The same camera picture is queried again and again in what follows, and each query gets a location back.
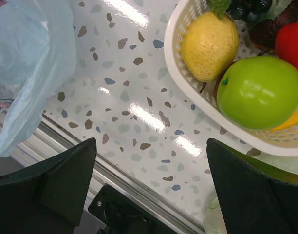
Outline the bright green fake apple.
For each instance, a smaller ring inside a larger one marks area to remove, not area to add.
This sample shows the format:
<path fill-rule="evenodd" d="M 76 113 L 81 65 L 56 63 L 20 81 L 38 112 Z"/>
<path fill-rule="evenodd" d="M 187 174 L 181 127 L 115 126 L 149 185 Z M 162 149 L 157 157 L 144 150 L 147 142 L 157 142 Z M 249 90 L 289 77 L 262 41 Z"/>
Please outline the bright green fake apple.
<path fill-rule="evenodd" d="M 298 70 L 273 56 L 241 59 L 222 77 L 216 101 L 221 113 L 239 127 L 273 129 L 298 107 Z"/>

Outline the yellow fake pear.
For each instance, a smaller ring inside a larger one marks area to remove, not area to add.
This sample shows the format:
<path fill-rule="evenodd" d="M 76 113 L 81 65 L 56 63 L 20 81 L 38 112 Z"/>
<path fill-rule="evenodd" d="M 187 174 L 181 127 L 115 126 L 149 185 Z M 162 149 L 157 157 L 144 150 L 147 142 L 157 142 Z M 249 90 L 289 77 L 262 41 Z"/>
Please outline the yellow fake pear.
<path fill-rule="evenodd" d="M 198 81 L 211 82 L 225 71 L 238 52 L 239 34 L 232 19 L 212 11 L 199 15 L 181 42 L 181 55 Z"/>

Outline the light blue plastic bag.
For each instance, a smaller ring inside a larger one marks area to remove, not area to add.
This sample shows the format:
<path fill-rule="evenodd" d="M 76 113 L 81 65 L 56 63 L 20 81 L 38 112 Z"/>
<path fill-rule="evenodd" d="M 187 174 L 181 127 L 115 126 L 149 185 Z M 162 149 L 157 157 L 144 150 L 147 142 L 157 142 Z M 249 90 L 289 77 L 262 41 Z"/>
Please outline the light blue plastic bag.
<path fill-rule="evenodd" d="M 48 98 L 75 67 L 69 1 L 0 0 L 0 157 L 32 135 Z"/>

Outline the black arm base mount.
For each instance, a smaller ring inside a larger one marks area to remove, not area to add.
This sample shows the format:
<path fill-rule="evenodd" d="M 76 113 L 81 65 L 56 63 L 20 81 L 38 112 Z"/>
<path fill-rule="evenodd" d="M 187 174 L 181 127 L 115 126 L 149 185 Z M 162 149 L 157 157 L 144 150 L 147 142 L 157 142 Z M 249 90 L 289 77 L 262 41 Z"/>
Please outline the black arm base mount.
<path fill-rule="evenodd" d="M 88 207 L 106 227 L 99 234 L 166 234 L 161 224 L 110 185 L 104 185 Z"/>

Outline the red fake bell pepper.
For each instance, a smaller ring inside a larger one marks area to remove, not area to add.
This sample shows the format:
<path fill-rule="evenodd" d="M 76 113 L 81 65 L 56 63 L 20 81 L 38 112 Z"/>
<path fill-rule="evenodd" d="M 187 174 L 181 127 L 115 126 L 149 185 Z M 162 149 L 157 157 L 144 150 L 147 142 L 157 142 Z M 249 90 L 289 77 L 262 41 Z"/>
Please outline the red fake bell pepper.
<path fill-rule="evenodd" d="M 298 70 L 298 21 L 282 27 L 276 36 L 277 56 Z"/>

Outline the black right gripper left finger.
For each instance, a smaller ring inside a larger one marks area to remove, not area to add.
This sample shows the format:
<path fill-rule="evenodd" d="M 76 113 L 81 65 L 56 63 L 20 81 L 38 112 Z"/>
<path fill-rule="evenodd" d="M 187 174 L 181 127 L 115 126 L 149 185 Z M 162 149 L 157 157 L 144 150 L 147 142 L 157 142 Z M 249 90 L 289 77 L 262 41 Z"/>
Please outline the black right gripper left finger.
<path fill-rule="evenodd" d="M 72 234 L 79 226 L 96 158 L 90 138 L 0 176 L 0 234 Z"/>

